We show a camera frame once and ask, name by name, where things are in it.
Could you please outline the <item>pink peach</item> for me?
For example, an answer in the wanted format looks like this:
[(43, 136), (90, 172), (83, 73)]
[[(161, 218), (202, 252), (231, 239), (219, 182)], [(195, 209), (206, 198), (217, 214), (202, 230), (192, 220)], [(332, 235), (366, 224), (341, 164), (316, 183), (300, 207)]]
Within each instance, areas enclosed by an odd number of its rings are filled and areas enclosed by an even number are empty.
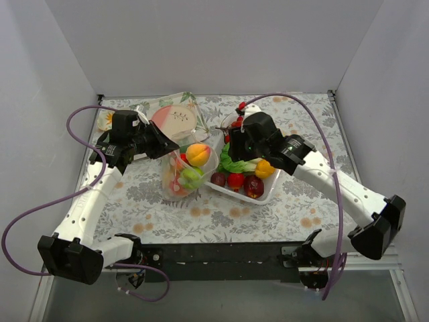
[(186, 150), (186, 159), (191, 166), (204, 166), (210, 158), (210, 147), (206, 144), (192, 144)]

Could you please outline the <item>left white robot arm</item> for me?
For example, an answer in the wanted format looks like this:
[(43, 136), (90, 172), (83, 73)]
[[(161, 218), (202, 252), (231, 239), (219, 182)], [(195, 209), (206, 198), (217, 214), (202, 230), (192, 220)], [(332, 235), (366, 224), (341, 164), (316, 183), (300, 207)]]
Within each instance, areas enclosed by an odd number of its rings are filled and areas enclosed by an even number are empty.
[(95, 243), (97, 222), (126, 168), (138, 154), (157, 159), (178, 149), (157, 125), (139, 111), (113, 113), (111, 129), (92, 148), (83, 191), (72, 202), (51, 236), (42, 236), (38, 251), (47, 271), (85, 284), (93, 284), (103, 268), (124, 264), (138, 267), (143, 259), (140, 238), (118, 233)]

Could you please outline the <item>green apple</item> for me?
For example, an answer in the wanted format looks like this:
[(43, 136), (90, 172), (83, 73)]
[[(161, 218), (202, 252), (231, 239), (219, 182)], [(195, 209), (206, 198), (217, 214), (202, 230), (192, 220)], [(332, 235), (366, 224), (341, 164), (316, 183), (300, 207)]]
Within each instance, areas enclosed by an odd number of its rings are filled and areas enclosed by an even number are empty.
[(185, 168), (181, 174), (181, 183), (185, 189), (194, 190), (202, 184), (204, 172), (198, 167)]

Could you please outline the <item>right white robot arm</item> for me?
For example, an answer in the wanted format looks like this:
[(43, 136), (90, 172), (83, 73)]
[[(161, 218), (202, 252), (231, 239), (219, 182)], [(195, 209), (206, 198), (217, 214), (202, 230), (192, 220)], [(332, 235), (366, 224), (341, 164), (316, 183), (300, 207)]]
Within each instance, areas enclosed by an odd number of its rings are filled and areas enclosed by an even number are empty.
[(247, 114), (243, 125), (230, 127), (228, 133), (232, 161), (267, 160), (274, 168), (306, 182), (342, 206), (353, 219), (351, 230), (343, 233), (340, 247), (337, 233), (317, 230), (307, 238), (298, 253), (308, 265), (321, 265), (337, 250), (359, 252), (379, 260), (402, 228), (406, 202), (401, 197), (375, 193), (344, 172), (332, 169), (313, 144), (296, 134), (283, 136), (268, 114)]

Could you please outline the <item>clear dotted zip bag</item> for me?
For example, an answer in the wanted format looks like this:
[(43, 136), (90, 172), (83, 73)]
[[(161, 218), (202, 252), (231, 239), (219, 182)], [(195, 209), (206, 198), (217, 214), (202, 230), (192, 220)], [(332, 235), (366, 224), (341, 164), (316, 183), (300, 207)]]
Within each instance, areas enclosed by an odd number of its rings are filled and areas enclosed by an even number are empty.
[[(179, 148), (162, 157), (161, 178), (164, 198), (175, 201), (193, 193), (208, 181), (219, 165), (219, 157), (212, 147), (199, 142), (192, 132), (177, 133), (172, 140)], [(202, 152), (206, 162), (190, 164), (186, 157), (189, 147)]]

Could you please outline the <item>red yellow apple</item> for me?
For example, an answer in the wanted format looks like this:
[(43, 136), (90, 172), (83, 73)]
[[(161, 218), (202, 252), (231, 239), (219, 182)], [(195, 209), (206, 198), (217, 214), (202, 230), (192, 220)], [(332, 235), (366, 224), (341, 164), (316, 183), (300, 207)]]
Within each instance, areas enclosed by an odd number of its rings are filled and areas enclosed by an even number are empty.
[(227, 177), (227, 184), (230, 189), (235, 192), (238, 192), (243, 186), (245, 176), (243, 173), (230, 173)]

